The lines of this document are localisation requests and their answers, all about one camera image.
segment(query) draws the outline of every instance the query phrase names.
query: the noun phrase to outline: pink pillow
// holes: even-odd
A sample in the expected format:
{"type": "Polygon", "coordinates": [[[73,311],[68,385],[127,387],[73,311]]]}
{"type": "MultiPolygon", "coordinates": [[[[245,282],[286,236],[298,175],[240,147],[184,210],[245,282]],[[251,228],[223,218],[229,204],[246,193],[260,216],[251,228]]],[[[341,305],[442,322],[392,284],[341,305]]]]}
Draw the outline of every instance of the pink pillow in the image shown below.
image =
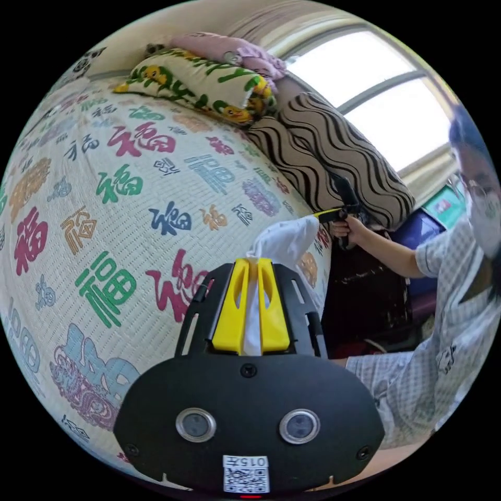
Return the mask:
{"type": "Polygon", "coordinates": [[[284,61],[241,38],[205,32],[190,33],[172,37],[169,48],[174,47],[193,52],[211,61],[242,66],[269,81],[279,80],[285,76],[284,61]]]}

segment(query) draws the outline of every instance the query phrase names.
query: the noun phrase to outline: sticker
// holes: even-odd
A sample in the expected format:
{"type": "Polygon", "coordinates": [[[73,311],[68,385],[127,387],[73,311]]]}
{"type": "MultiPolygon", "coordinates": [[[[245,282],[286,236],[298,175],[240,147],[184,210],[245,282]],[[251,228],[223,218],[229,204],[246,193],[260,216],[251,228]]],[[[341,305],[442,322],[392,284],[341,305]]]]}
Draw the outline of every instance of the sticker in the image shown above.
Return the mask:
{"type": "Polygon", "coordinates": [[[270,492],[266,456],[223,456],[224,491],[240,494],[270,492]]]}

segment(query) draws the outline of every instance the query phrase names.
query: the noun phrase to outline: screw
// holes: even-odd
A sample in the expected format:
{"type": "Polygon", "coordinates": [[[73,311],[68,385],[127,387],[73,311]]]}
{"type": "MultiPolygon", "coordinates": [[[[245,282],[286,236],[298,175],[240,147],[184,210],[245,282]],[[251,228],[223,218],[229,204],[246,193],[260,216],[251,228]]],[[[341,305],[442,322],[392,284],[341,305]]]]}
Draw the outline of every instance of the screw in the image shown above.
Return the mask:
{"type": "Polygon", "coordinates": [[[369,446],[365,446],[365,447],[362,447],[357,453],[356,453],[356,458],[359,460],[359,461],[365,461],[368,457],[369,457],[369,454],[370,454],[371,450],[369,448],[369,446]]]}
{"type": "Polygon", "coordinates": [[[257,374],[257,368],[253,364],[244,364],[240,369],[240,374],[244,377],[254,377],[257,374]]]}
{"type": "Polygon", "coordinates": [[[132,457],[139,456],[139,449],[134,444],[127,444],[125,446],[125,452],[132,457]]]}

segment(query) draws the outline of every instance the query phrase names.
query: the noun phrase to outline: qr code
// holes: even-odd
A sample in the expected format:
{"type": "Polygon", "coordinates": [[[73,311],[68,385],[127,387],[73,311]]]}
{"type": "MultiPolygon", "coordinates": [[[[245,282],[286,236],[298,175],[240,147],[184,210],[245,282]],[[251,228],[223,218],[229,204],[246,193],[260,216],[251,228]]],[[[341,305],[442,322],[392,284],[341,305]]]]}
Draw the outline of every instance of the qr code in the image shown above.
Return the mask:
{"type": "Polygon", "coordinates": [[[268,468],[225,468],[224,491],[246,494],[270,492],[268,468]]]}

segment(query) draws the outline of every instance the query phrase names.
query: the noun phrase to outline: white tissue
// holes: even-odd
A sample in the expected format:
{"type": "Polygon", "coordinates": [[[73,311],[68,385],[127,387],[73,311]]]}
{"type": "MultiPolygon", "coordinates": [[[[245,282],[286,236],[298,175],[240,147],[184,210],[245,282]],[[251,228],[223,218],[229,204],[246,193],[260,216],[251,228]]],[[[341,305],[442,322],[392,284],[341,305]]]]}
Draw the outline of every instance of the white tissue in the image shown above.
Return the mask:
{"type": "MultiPolygon", "coordinates": [[[[256,238],[246,258],[251,262],[259,258],[271,259],[274,264],[281,264],[296,271],[303,279],[307,291],[321,314],[322,305],[318,303],[316,294],[298,266],[300,259],[315,241],[318,225],[318,219],[314,216],[272,224],[256,238]]],[[[249,283],[247,297],[244,354],[259,356],[261,355],[259,297],[255,280],[249,283]]]]}

